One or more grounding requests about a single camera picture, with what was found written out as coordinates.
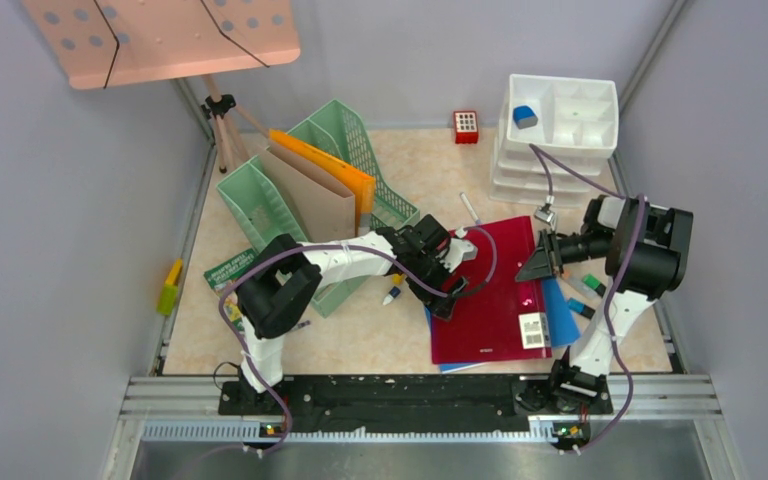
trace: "red cube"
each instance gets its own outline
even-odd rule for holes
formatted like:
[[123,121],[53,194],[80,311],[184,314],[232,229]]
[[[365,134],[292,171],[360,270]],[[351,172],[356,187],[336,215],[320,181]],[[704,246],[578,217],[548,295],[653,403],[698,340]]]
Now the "red cube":
[[478,143],[478,114],[475,110],[454,113],[455,143]]

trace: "green book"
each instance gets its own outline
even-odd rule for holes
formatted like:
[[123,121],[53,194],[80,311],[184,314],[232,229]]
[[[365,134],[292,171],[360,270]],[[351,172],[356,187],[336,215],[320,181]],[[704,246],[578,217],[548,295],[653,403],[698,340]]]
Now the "green book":
[[[254,250],[249,248],[204,272],[204,279],[207,280],[207,284],[216,293],[216,298],[222,296],[222,291],[225,290],[229,283],[233,283],[234,280],[240,278],[249,269],[256,256]],[[225,313],[231,319],[231,323],[237,327],[237,330],[242,332],[243,315],[237,307],[236,294],[232,293],[225,300]]]

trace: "pen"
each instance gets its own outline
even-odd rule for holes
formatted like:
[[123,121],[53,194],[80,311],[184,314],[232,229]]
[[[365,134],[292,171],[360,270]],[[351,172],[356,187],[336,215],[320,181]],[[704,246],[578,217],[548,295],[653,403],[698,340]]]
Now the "pen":
[[481,220],[478,218],[478,213],[475,212],[475,209],[472,208],[472,203],[470,203],[469,199],[466,198],[466,192],[461,192],[461,201],[464,202],[464,206],[469,212],[469,216],[472,217],[472,221],[475,222],[476,225],[481,225]]
[[390,289],[389,292],[387,292],[387,296],[384,297],[384,301],[381,302],[381,305],[389,305],[390,302],[396,299],[399,295],[401,295],[402,290],[399,288],[399,285],[405,280],[405,275],[403,273],[398,273],[396,275],[393,275],[393,288]]

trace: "pink pegboard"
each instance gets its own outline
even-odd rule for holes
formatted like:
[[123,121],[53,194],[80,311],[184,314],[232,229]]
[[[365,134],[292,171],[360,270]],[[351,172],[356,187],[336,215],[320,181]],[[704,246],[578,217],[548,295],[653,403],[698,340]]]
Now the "pink pegboard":
[[167,80],[299,57],[290,0],[22,0],[77,89]]

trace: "marker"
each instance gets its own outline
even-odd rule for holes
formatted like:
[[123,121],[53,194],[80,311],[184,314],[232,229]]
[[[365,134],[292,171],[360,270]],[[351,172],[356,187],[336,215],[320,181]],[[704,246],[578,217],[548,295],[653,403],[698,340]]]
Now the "marker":
[[598,278],[588,273],[581,280],[584,282],[585,285],[592,288],[597,294],[599,294],[600,297],[605,296],[605,291],[607,289],[605,288],[605,285],[603,285],[602,282],[599,281]]
[[393,275],[393,288],[391,288],[390,291],[387,292],[387,296],[384,297],[384,301],[381,303],[381,305],[389,305],[390,302],[392,302],[393,300],[396,299],[396,297],[402,294],[402,289],[399,288],[399,285],[401,285],[404,280],[405,280],[404,273],[397,273]]
[[481,220],[478,218],[478,213],[474,208],[472,208],[472,203],[470,203],[469,199],[466,198],[466,193],[461,192],[460,196],[461,201],[464,202],[464,207],[466,207],[467,211],[469,212],[469,216],[472,217],[472,221],[475,222],[476,225],[481,225]]
[[384,301],[381,302],[381,305],[389,305],[390,302],[396,299],[399,295],[402,294],[402,291],[399,289],[399,287],[393,287],[390,289],[390,293],[387,294],[386,297],[384,297]]
[[567,305],[570,307],[570,310],[573,312],[581,315],[582,317],[590,320],[593,318],[593,315],[596,315],[596,310],[593,310],[592,308],[588,307],[587,305],[579,302],[578,300],[574,298],[570,298],[567,300]]

